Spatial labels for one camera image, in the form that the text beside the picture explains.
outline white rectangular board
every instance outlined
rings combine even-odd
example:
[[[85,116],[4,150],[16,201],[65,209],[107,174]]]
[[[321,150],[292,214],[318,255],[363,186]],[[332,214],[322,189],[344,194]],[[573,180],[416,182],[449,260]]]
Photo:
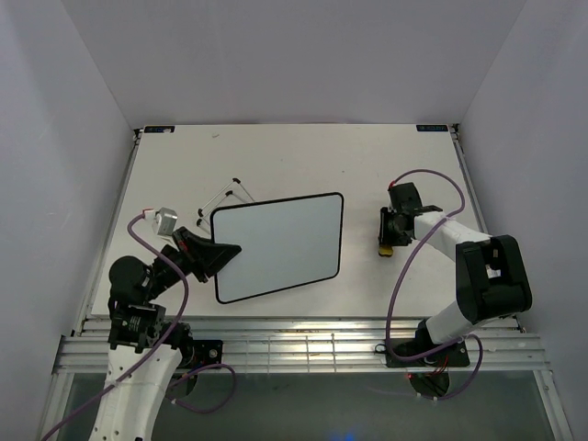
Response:
[[[144,133],[104,259],[92,314],[107,316],[108,269],[117,258],[132,254],[148,265],[153,261],[127,234],[130,219],[144,208],[168,207],[178,213],[177,226],[202,234],[196,226],[198,208],[238,177],[258,201],[341,193],[345,215],[339,274],[321,283],[228,305],[217,302],[212,280],[199,284],[189,277],[185,315],[382,317],[394,281],[414,245],[397,248],[391,258],[378,256],[379,209],[390,203],[390,181],[414,168],[433,168],[466,188],[450,134],[419,132],[413,124],[175,126],[173,133]],[[452,186],[436,176],[413,175],[409,181],[416,184],[425,205],[451,211],[459,204]],[[478,229],[469,201],[457,219]],[[167,244],[153,237],[146,222],[137,224],[136,231],[156,247]],[[173,315],[182,294],[178,284],[156,302]],[[453,262],[426,246],[404,280],[395,316],[436,314],[455,295]]]
[[[210,215],[215,243],[242,251],[214,277],[228,304],[339,273],[343,196],[339,193],[222,207]]]

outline white tabletop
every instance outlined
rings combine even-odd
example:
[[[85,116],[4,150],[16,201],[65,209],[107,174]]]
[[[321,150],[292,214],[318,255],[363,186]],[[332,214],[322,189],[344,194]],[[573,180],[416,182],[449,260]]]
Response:
[[[144,133],[96,289],[92,314],[108,314],[108,269],[132,254],[150,265],[154,256],[127,234],[130,219],[144,208],[168,207],[184,225],[196,226],[198,208],[233,177],[243,181],[255,200],[340,192],[345,197],[341,270],[336,278],[223,305],[213,283],[190,276],[185,315],[206,317],[382,317],[394,281],[412,247],[397,248],[392,258],[378,256],[379,209],[389,205],[387,188],[400,173],[432,168],[466,184],[448,132],[418,132],[414,125],[233,125],[175,126],[173,133]],[[458,206],[450,184],[431,175],[414,175],[425,205],[445,211]],[[471,204],[458,220],[478,229]],[[154,246],[166,242],[147,222],[136,232]],[[177,311],[181,284],[155,302]],[[455,266],[426,246],[415,259],[401,289],[395,316],[434,315],[455,299]]]

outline label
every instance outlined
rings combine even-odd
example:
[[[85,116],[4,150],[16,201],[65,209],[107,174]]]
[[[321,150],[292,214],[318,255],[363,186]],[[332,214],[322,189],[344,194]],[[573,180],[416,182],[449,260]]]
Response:
[[[449,131],[445,124],[417,124],[416,131]]]
[[[175,126],[147,126],[145,133],[174,133]]]

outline wire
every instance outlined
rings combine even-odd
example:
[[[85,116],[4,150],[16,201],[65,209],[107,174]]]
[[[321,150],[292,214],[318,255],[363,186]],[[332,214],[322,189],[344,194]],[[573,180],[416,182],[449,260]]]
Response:
[[[80,407],[75,409],[73,412],[71,412],[69,415],[67,415],[65,418],[63,418],[60,422],[58,422],[49,432],[47,432],[47,434],[45,434],[45,436],[40,441],[48,441],[55,434],[55,432],[57,432],[59,429],[64,427],[66,424],[70,423],[80,413],[83,413],[84,411],[86,411],[92,404],[94,404],[97,401],[100,401],[102,399],[102,397],[104,397],[107,393],[109,393],[115,387],[117,387],[117,385],[121,381],[123,381],[124,379],[127,379],[133,372],[135,372],[138,368],[140,368],[155,353],[155,351],[157,349],[159,349],[159,347],[164,343],[164,341],[167,340],[167,337],[170,336],[172,331],[175,329],[177,324],[182,319],[182,315],[184,314],[184,310],[186,309],[187,296],[188,296],[188,292],[189,292],[186,276],[184,275],[182,270],[179,267],[177,267],[177,265],[174,262],[172,262],[165,255],[161,254],[155,248],[153,248],[148,243],[146,243],[141,237],[139,237],[137,235],[137,233],[135,233],[133,231],[132,227],[135,225],[135,223],[137,223],[138,221],[140,221],[141,219],[144,219],[144,218],[145,218],[144,212],[141,213],[140,215],[136,216],[135,218],[133,218],[129,222],[129,224],[127,225],[127,232],[130,234],[130,237],[132,237],[139,244],[141,244],[142,246],[147,248],[149,251],[151,251],[157,257],[162,259],[166,264],[168,264],[180,276],[180,280],[182,281],[182,284],[184,285],[184,299],[182,300],[182,304],[180,305],[180,309],[178,310],[177,315],[174,317],[174,319],[172,320],[171,324],[169,325],[169,327],[167,328],[165,333],[160,337],[159,340],[157,340],[155,345],[149,350],[149,352],[147,354],[145,354],[145,356],[143,358],[141,358],[137,363],[135,363],[134,365],[129,367],[129,369],[127,369],[120,377],[115,379],[113,384],[106,386],[97,395],[92,397],[90,400],[86,401],[84,404],[82,404]]]
[[[392,291],[392,295],[390,298],[390,305],[388,307],[388,315],[386,316],[386,337],[385,337],[385,345],[386,348],[388,350],[388,353],[393,356],[394,358],[396,358],[399,361],[403,361],[403,362],[411,362],[411,361],[416,361],[419,360],[421,358],[425,358],[427,356],[431,356],[433,354],[437,354],[438,352],[443,351],[444,349],[461,342],[462,338],[455,338],[453,340],[450,340],[448,342],[445,342],[433,349],[430,349],[428,351],[424,351],[421,354],[417,354],[415,356],[399,356],[398,354],[396,354],[394,352],[394,348],[392,347],[392,339],[390,338],[390,328],[391,328],[391,322],[392,322],[392,313],[394,312],[394,304],[396,303],[396,298],[398,297],[398,293],[401,290],[401,285],[402,285],[402,281],[404,280],[404,278],[406,277],[406,273],[408,272],[411,264],[413,263],[414,258],[416,257],[416,255],[419,253],[419,251],[421,251],[421,249],[424,247],[424,245],[426,244],[426,242],[433,236],[433,234],[436,233],[436,231],[441,228],[441,226],[447,222],[448,218],[451,218],[457,214],[459,214],[460,212],[462,212],[464,210],[464,208],[466,208],[466,197],[463,194],[463,191],[461,191],[461,188],[459,188],[459,185],[456,183],[456,181],[454,181],[453,179],[451,179],[449,176],[445,175],[444,173],[441,172],[437,172],[436,170],[430,170],[428,168],[416,168],[414,170],[410,170],[408,172],[405,172],[403,174],[401,174],[400,176],[398,176],[396,179],[394,179],[392,182],[390,182],[390,187],[393,187],[394,185],[396,185],[396,183],[398,181],[400,181],[401,179],[403,179],[404,177],[408,176],[408,175],[413,175],[415,173],[427,173],[430,175],[437,175],[440,177],[443,177],[444,179],[446,179],[446,181],[448,181],[458,192],[459,194],[459,199],[460,199],[460,205],[459,208],[454,209],[453,211],[449,212],[445,218],[441,219],[438,223],[435,224],[435,226],[431,229],[430,232],[428,232],[423,239],[421,239],[421,241],[419,241],[419,243],[414,247],[414,249],[412,250],[412,252],[410,253],[410,255],[408,256],[408,259],[406,260],[406,263],[404,264],[404,267],[402,268],[402,271],[400,273],[400,275],[398,276],[398,279],[396,280],[396,284],[394,285],[394,290]],[[469,376],[469,378],[463,383],[463,385],[459,388],[457,388],[455,391],[449,393],[448,395],[445,395],[443,397],[440,397],[439,400],[447,400],[449,398],[453,398],[456,395],[459,395],[463,390],[465,390],[470,384],[471,382],[474,380],[474,378],[476,377],[476,375],[478,374],[478,371],[480,370],[480,366],[481,366],[481,361],[482,361],[482,357],[483,357],[483,348],[481,345],[481,340],[477,335],[474,334],[470,334],[470,337],[474,338],[477,342],[478,342],[478,346],[480,348],[480,355],[478,357],[478,363],[476,364],[476,367],[474,368],[474,370],[472,371],[471,375]]]
[[[188,409],[189,411],[192,411],[194,413],[200,413],[200,414],[206,414],[206,413],[213,413],[218,411],[222,406],[224,406],[234,395],[235,393],[235,389],[237,388],[237,374],[235,372],[235,369],[233,369],[231,366],[229,365],[225,365],[223,363],[219,363],[216,365],[206,365],[203,367],[197,367],[194,370],[191,370],[190,372],[188,372],[187,374],[185,374],[184,376],[182,376],[181,379],[178,379],[177,381],[174,381],[172,384],[169,385],[169,387],[167,388],[168,390],[174,388],[175,386],[177,386],[178,384],[183,383],[184,381],[188,381],[191,377],[193,377],[194,375],[199,374],[200,372],[204,371],[204,370],[208,370],[208,369],[214,369],[214,368],[225,368],[228,369],[231,372],[231,376],[232,376],[232,388],[231,391],[229,392],[229,395],[227,395],[227,397],[221,401],[219,404],[209,408],[209,409],[198,409],[194,406],[192,406],[191,404],[188,404],[187,402],[184,401],[180,401],[180,400],[176,400],[172,397],[169,396],[165,396],[165,398],[169,401],[172,402],[172,404],[176,404],[180,407],[183,407],[184,409]]]

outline white robotic arm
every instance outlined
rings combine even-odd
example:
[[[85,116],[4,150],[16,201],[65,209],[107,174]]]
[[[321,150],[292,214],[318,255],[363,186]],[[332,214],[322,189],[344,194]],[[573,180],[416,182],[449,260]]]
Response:
[[[379,253],[422,240],[456,263],[456,300],[419,325],[415,354],[467,335],[488,321],[526,311],[531,291],[516,240],[476,232],[435,206],[424,207],[413,183],[389,187],[390,207],[380,210]]]
[[[144,354],[132,346],[119,345],[108,351],[105,384],[137,363]],[[90,441],[150,441],[155,418],[164,400],[165,390],[182,361],[179,349],[161,345],[128,379],[102,398]]]
[[[446,213],[443,211],[430,211],[415,217],[414,239],[422,240],[445,216]],[[459,243],[486,242],[490,238],[491,236],[488,234],[476,232],[456,220],[449,219],[429,238],[427,243],[455,262],[456,248]],[[437,315],[429,318],[425,324],[431,341],[436,345],[440,345],[461,335],[467,335],[488,321],[485,320],[475,324],[470,322],[463,316],[456,300]]]

